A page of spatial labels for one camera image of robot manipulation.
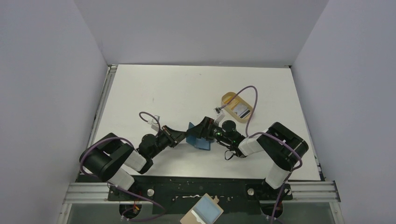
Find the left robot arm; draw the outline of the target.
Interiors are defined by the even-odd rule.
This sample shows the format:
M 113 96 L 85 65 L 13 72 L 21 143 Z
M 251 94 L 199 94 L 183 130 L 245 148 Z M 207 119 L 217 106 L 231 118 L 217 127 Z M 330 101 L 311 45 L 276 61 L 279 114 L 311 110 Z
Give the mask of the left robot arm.
M 186 132 L 163 126 L 156 135 L 144 135 L 135 148 L 129 140 L 109 133 L 81 154 L 80 171 L 128 190 L 135 185 L 135 180 L 123 165 L 144 174 L 153 166 L 155 156 L 167 147 L 174 148 L 186 137 Z

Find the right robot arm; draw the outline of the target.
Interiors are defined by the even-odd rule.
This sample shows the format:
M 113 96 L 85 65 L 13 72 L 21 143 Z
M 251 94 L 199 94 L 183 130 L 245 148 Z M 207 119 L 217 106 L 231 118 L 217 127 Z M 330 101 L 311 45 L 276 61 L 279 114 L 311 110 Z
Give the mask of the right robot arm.
M 279 122 L 273 123 L 264 132 L 244 136 L 237 131 L 232 120 L 218 125 L 212 118 L 205 117 L 198 125 L 189 128 L 186 134 L 215 141 L 239 158 L 264 152 L 272 161 L 264 181 L 273 189 L 280 188 L 294 170 L 302 167 L 302 157 L 309 149 L 305 140 Z

